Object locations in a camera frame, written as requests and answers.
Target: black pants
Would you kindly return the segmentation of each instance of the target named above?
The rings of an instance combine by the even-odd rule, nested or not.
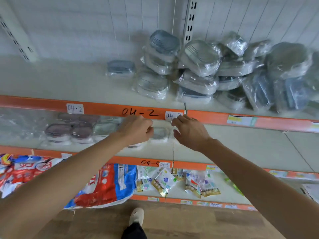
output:
[[[147,237],[140,224],[133,223],[124,230],[122,239],[147,239]]]

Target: leg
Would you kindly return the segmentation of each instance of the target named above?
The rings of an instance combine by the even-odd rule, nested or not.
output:
[[[136,208],[133,210],[129,226],[124,230],[122,239],[147,239],[141,225],[143,224],[144,210]]]

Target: wooden floor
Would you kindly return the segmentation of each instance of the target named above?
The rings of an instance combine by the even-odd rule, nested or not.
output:
[[[119,239],[130,213],[145,211],[149,239],[284,239],[258,212],[129,200],[105,209],[64,210],[36,239]]]

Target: white sneaker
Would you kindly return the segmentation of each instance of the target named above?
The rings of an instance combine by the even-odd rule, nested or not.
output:
[[[141,226],[144,220],[144,210],[142,208],[135,208],[130,216],[129,226],[134,222],[138,222]]]

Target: person's left hand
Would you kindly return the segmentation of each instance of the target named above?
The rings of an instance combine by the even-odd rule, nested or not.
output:
[[[126,141],[127,146],[146,142],[154,134],[153,121],[143,116],[130,115],[122,122],[117,133]]]

